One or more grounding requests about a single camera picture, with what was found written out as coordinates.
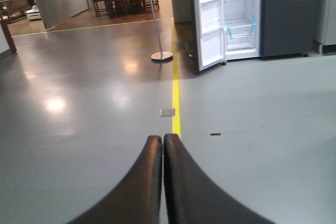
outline gray epoxy floor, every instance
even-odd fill
[[[160,25],[171,50],[171,20]],[[15,38],[18,56],[0,63],[1,223],[69,221],[117,184],[148,135],[171,132],[159,110],[172,104],[172,63],[149,59],[154,35],[135,23]],[[180,60],[182,140],[204,171],[278,224],[336,223],[336,56],[198,77]]]
[[[315,54],[182,79],[183,142],[222,189],[275,223],[334,224],[335,80],[336,56]]]
[[[159,21],[171,50],[171,19]],[[15,37],[0,62],[0,222],[66,223],[171,132],[172,64],[153,22]]]

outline red pillar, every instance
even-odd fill
[[[5,20],[0,20],[2,31],[4,31],[4,35],[6,37],[7,43],[9,45],[10,50],[12,51],[13,54],[16,53],[16,47],[13,41],[13,38],[11,36],[11,32],[8,29],[7,22]]]

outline refrigerator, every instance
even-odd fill
[[[260,0],[192,0],[192,7],[198,71],[259,56]]]
[[[315,33],[317,51],[321,54],[336,51],[336,0],[319,0]]]
[[[292,56],[312,51],[317,0],[261,0],[260,55]]]

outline floor lamp base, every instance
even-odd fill
[[[152,60],[155,61],[162,61],[162,60],[168,60],[173,58],[172,52],[162,52],[162,56],[160,52],[156,52],[151,56]]]

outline floor lamp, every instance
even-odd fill
[[[159,43],[159,49],[160,49],[160,52],[156,52],[156,53],[154,53],[154,54],[151,55],[151,59],[155,60],[155,61],[168,60],[168,59],[170,59],[170,58],[173,57],[173,53],[172,52],[167,52],[167,51],[164,52],[162,50],[160,30],[159,30],[158,21],[156,19],[156,13],[155,13],[155,8],[154,8],[154,3],[153,3],[153,0],[150,0],[150,1],[151,1],[152,13],[153,13],[153,17],[154,17],[157,42]]]

